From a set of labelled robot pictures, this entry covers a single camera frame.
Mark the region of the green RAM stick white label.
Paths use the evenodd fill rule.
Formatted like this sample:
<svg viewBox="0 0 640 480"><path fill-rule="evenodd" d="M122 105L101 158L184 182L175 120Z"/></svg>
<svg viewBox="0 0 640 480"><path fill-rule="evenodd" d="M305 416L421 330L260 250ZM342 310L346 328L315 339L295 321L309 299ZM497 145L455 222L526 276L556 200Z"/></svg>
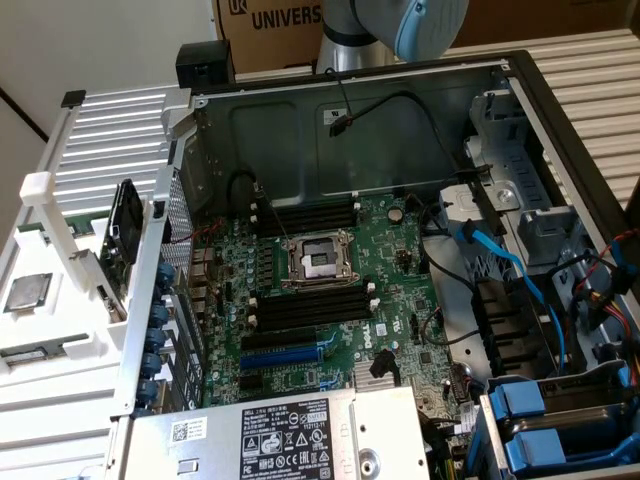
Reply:
<svg viewBox="0 0 640 480"><path fill-rule="evenodd" d="M66 356L66 352L62 348L62 345L24 345L11 349L0 349L0 359L2 359L9 367L64 356Z"/></svg>

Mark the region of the silver CPU socket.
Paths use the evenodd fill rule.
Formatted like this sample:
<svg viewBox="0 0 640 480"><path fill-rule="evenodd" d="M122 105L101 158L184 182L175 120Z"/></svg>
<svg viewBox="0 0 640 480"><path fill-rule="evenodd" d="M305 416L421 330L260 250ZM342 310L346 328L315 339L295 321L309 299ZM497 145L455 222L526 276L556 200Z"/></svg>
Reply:
<svg viewBox="0 0 640 480"><path fill-rule="evenodd" d="M283 289L312 291L349 286L361 279L354 266L355 235L347 230L306 234L280 242L286 271Z"/></svg>

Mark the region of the thin metal locking lever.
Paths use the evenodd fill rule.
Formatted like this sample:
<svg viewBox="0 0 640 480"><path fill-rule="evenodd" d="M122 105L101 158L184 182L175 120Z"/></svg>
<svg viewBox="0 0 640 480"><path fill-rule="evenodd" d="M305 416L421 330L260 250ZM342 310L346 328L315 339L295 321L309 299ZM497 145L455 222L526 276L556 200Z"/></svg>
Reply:
<svg viewBox="0 0 640 480"><path fill-rule="evenodd" d="M282 231L282 234L283 234L284 238L286 239L286 242L289 242L290 241L289 236L288 236L288 234L286 232L286 229L284 228L284 225L283 225L283 223L282 223L282 221L281 221L281 219L280 219L280 217L278 215L278 212L275 209L275 207L273 206L272 201L269 198L269 196L267 195L264 187L260 183L257 183L256 194L268 206L269 210L273 214L274 219L276 220L277 224L279 225L279 227L280 227L280 229Z"/></svg>

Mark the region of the green Dell motherboard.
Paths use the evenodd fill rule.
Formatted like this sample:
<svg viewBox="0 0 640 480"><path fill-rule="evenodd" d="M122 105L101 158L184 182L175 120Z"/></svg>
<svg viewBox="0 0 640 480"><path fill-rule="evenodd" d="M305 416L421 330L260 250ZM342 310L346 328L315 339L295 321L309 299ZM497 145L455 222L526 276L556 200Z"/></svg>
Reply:
<svg viewBox="0 0 640 480"><path fill-rule="evenodd" d="M430 275L420 263L419 239L424 233L417 208L382 195L355 199L357 224L340 228L355 235L354 266L361 279L374 282L369 300L371 318L314 328L315 344L243 352L244 336L261 333L252 315L251 297L298 292L280 286L286 260L283 235L259 237L255 219L213 219L196 234L189 268L191 298L204 334L205 367L202 403L206 407L287 395L355 389L354 365L392 351L400 369L399 386L412 389L414 401L432 434L457 456L468 444L481 387L452 358L454 340L444 331L443 312ZM401 208L401 224L391 224L390 208ZM318 363L241 370L246 355L317 346ZM241 375L261 373L264 388L240 391Z"/></svg>

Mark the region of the long black expansion slot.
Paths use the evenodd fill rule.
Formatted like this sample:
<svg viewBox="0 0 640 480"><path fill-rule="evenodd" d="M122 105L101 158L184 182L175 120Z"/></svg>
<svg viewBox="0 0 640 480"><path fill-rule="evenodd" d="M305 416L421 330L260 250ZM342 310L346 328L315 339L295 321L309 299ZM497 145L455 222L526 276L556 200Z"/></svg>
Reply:
<svg viewBox="0 0 640 480"><path fill-rule="evenodd" d="M240 342L240 349L243 352L273 350L315 344L316 341L317 334L314 328L288 329L244 336Z"/></svg>

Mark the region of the open grey PC case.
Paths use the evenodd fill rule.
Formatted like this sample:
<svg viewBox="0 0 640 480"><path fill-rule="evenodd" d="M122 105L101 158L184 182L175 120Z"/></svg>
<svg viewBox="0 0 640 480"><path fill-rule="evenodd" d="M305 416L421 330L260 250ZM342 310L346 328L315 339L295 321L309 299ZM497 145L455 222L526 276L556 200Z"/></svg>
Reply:
<svg viewBox="0 0 640 480"><path fill-rule="evenodd" d="M543 149L552 185L577 219L550 266L525 266L505 247L506 228L467 152L473 98L508 89ZM622 360L640 383L640 179L626 204L597 168L562 107L524 52L361 72L333 70L286 81L181 88L187 105L167 112L170 159L154 193L158 263L175 271L155 285L148 312L127 342L119 421L106 472L117 480L137 419L235 404L202 403L205 345L189 268L199 230L213 219L255 219L260 183L273 206L390 195L417 208L425 231L420 263L443 312L450 353L487 394L490 380L544 380ZM136 403L150 307L169 321L156 400ZM464 474L471 440L457 456L417 410L430 480Z"/></svg>

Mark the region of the long blue expansion slot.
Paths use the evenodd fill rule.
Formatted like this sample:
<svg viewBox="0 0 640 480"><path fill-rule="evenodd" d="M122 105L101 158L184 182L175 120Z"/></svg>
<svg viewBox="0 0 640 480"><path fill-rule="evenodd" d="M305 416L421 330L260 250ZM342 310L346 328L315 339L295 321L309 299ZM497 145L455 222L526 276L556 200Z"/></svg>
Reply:
<svg viewBox="0 0 640 480"><path fill-rule="evenodd" d="M305 363L318 363L323 360L324 349L317 346L262 352L240 358L241 370L255 370Z"/></svg>

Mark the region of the black plug on heatsink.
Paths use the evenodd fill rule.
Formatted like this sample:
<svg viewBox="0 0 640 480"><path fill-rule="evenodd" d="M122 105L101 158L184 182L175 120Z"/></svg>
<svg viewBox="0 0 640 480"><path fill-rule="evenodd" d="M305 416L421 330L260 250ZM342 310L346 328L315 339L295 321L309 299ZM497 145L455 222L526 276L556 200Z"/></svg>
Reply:
<svg viewBox="0 0 640 480"><path fill-rule="evenodd" d="M391 373L395 382L400 381L400 370L396 363L396 357L392 351L387 349L378 352L369 368L370 374L376 378L383 378L387 373Z"/></svg>

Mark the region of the small silver heatsink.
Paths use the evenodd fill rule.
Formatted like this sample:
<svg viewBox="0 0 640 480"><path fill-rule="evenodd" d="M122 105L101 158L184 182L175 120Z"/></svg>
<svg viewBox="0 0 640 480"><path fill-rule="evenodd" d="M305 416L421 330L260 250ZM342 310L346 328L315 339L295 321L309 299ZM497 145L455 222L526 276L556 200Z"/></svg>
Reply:
<svg viewBox="0 0 640 480"><path fill-rule="evenodd" d="M369 368L373 360L356 363L353 369L353 383L357 392L372 392L384 389L395 388L401 384L393 380L392 374L387 373L383 378L376 379L370 372Z"/></svg>

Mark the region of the graphics card with black fan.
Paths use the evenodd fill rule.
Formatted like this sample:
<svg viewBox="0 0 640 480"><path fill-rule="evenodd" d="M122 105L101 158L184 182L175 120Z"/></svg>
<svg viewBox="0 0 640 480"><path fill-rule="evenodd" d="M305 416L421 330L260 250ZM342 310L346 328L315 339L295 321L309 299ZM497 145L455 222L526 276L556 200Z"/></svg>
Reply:
<svg viewBox="0 0 640 480"><path fill-rule="evenodd" d="M127 316L123 301L138 257L143 221L143 202L133 181L125 179L116 189L98 257L106 282L97 290L113 322Z"/></svg>

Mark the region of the printed Universal cardboard box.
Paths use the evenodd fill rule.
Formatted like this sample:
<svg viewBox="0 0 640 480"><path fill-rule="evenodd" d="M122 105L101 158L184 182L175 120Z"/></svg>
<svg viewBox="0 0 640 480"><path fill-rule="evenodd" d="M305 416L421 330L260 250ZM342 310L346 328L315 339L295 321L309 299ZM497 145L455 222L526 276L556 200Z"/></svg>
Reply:
<svg viewBox="0 0 640 480"><path fill-rule="evenodd" d="M323 0L210 0L217 35L237 73L311 65L323 35Z"/></svg>

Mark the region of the grey metal disk bay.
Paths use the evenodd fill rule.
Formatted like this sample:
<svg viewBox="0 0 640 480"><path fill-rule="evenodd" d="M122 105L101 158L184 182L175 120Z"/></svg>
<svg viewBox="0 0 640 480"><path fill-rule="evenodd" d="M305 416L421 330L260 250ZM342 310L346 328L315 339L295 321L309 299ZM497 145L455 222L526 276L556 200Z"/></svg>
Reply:
<svg viewBox="0 0 640 480"><path fill-rule="evenodd" d="M469 119L475 133L467 152L489 167L483 181L506 228L506 249L529 268L557 263L577 214L552 185L524 109L510 90L490 90L473 98Z"/></svg>

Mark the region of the black box device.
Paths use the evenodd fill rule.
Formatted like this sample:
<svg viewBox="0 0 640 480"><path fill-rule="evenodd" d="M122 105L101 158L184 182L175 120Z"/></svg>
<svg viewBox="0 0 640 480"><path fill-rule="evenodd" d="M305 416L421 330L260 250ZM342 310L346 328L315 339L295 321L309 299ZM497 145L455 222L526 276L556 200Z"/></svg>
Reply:
<svg viewBox="0 0 640 480"><path fill-rule="evenodd" d="M231 44L215 40L183 44L175 60L178 84L192 91L207 91L235 83Z"/></svg>

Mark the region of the silver power supply with label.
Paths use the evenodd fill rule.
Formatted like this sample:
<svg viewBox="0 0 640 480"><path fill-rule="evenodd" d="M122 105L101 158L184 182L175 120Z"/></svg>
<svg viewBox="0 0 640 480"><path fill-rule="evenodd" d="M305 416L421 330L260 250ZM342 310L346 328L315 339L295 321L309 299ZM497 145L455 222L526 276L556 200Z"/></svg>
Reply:
<svg viewBox="0 0 640 480"><path fill-rule="evenodd" d="M408 387L137 419L117 480L430 480Z"/></svg>

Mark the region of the blue plastic disk cage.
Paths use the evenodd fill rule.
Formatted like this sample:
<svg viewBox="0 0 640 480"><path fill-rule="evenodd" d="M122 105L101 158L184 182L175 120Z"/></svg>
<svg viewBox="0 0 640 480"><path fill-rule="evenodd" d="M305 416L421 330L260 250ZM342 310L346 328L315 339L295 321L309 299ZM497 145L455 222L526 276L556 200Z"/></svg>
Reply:
<svg viewBox="0 0 640 480"><path fill-rule="evenodd" d="M464 460L472 480L640 480L640 383L622 360L492 379Z"/></svg>

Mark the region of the white parts rack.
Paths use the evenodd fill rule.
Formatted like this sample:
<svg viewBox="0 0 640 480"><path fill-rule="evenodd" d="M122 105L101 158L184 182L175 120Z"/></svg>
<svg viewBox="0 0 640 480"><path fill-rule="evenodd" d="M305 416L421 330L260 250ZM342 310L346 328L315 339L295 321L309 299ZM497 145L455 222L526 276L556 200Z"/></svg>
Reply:
<svg viewBox="0 0 640 480"><path fill-rule="evenodd" d="M141 326L155 290L162 235L151 231L151 205L138 191L144 205L144 221L136 263L123 301L126 319L113 322L97 287L106 282L98 257L107 219L94 220L95 233L74 238L55 193L50 172L24 178L20 198L34 222L44 232L15 231L14 249L4 254L0 267L0 349L24 345L62 345L66 356L9 367L0 359L0 387L35 383L82 368L110 367L121 361L135 328ZM33 310L4 313L14 279L52 273L45 304Z"/></svg>

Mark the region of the silver CPU chip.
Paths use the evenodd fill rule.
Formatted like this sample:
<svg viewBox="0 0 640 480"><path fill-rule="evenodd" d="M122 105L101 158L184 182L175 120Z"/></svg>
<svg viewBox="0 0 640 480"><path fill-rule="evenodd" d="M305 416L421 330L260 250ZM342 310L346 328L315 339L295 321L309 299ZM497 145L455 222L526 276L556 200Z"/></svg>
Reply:
<svg viewBox="0 0 640 480"><path fill-rule="evenodd" d="M52 276L52 273L40 273L14 279L3 312L17 313L43 306Z"/></svg>

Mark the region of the plain brown cardboard box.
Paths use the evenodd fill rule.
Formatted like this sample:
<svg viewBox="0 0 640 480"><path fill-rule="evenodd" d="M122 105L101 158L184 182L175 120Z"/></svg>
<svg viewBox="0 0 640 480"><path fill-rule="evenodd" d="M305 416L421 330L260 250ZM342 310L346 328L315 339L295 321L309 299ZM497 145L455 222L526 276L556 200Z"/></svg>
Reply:
<svg viewBox="0 0 640 480"><path fill-rule="evenodd" d="M470 0L454 48L630 26L640 0Z"/></svg>

